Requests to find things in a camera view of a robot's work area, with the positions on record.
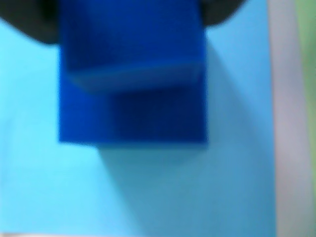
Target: light blue surface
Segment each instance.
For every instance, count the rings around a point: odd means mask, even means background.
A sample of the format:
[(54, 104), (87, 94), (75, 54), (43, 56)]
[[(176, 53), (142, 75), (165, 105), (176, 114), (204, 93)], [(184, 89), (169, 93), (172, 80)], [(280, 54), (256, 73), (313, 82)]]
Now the light blue surface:
[(208, 32), (207, 150), (57, 143), (57, 49), (0, 24), (1, 232), (273, 237), (267, 6)]

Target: blue foam block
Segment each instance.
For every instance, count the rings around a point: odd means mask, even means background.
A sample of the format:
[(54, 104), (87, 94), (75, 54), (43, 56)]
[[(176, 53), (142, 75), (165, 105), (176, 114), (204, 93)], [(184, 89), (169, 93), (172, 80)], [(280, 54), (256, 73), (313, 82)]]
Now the blue foam block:
[(61, 0), (68, 78), (89, 92), (196, 82), (204, 67), (199, 0)]
[(61, 142), (207, 141), (198, 0), (60, 4)]

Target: blue cube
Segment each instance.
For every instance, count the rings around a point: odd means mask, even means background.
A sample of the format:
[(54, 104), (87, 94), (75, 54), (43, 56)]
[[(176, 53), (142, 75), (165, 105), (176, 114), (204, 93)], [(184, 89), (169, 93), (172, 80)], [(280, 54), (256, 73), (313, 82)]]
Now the blue cube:
[(60, 1), (60, 142), (207, 142), (198, 1)]

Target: dark object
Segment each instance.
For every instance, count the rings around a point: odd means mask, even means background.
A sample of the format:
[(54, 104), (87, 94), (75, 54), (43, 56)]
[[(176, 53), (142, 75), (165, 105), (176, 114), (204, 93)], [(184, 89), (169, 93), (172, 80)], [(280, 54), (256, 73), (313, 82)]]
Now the dark object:
[(245, 0), (201, 0), (204, 26), (214, 26), (228, 20)]
[[(58, 43), (58, 1), (0, 0), (0, 17), (38, 41)], [(201, 0), (204, 26), (226, 21), (243, 2), (245, 0)]]
[(38, 0), (41, 14), (46, 22), (57, 22), (58, 20), (58, 1), (57, 0)]

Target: blue rectangular object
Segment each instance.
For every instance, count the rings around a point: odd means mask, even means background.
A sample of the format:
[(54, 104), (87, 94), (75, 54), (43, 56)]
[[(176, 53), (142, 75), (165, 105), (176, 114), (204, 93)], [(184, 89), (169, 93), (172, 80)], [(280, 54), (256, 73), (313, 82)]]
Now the blue rectangular object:
[(60, 5), (61, 142), (207, 141), (198, 0)]
[(68, 78), (89, 92), (196, 82), (204, 68), (199, 0), (61, 0)]

